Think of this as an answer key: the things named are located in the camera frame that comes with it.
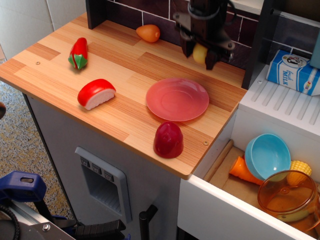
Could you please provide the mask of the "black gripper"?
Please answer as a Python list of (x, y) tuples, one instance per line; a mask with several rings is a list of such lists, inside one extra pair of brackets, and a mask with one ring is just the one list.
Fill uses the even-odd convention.
[(196, 43), (208, 49), (205, 67), (212, 70), (221, 59), (231, 60), (235, 43), (225, 27), (236, 20), (236, 8), (230, 0), (191, 0), (187, 12), (175, 12), (176, 27), (180, 31), (183, 54), (189, 58)]

